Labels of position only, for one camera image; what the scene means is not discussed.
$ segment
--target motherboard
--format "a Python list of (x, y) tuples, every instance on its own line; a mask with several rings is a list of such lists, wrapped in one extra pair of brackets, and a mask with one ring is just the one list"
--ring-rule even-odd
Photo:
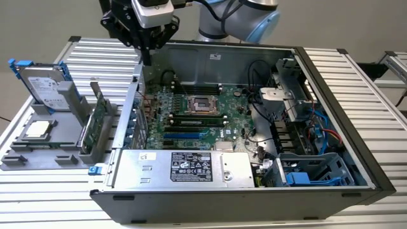
[(146, 149), (254, 152), (246, 140), (253, 121), (242, 91), (238, 86), (147, 85)]

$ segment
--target sticker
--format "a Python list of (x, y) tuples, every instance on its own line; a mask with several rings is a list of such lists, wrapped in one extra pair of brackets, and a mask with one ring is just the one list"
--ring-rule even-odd
[(198, 124), (198, 125), (202, 124), (201, 121), (179, 121), (179, 123), (181, 123), (181, 124), (193, 124), (193, 125), (194, 125), (194, 124)]
[(27, 77), (27, 81), (46, 107), (54, 110), (69, 109), (63, 96), (57, 93), (57, 83), (53, 79), (45, 77)]
[(153, 161), (157, 157), (155, 153), (139, 153), (138, 155), (138, 161)]
[(173, 182), (212, 182), (210, 153), (171, 153), (169, 178)]
[(209, 55), (209, 60), (216, 60), (220, 61), (221, 55), (220, 54), (210, 54)]

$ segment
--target white label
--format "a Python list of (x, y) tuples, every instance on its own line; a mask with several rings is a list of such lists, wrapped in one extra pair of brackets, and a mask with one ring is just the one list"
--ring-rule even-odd
[(220, 61), (221, 55), (220, 54), (210, 54), (209, 55), (209, 60), (216, 60)]
[(139, 153), (138, 155), (138, 161), (153, 161), (155, 159), (157, 155), (155, 153)]
[(67, 110), (67, 103), (57, 93), (57, 83), (50, 78), (27, 77), (29, 83), (43, 105), (54, 110)]

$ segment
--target power supply label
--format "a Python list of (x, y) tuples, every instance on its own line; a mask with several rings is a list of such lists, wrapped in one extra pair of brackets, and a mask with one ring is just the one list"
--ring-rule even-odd
[(170, 180), (173, 182), (210, 182), (210, 153), (171, 153)]

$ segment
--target gray wall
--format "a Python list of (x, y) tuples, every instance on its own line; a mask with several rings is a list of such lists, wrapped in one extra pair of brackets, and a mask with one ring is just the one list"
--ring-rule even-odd
[[(345, 48), (361, 62), (374, 61), (384, 50), (407, 51), (405, 0), (280, 0), (278, 10), (265, 44)], [(196, 6), (175, 11), (174, 39), (194, 38), (197, 14)], [(0, 0), (0, 115), (11, 118), (26, 98), (11, 74), (2, 74), (6, 60), (51, 62), (70, 35), (106, 38), (99, 17), (97, 0)], [(389, 93), (396, 100), (398, 92)]]

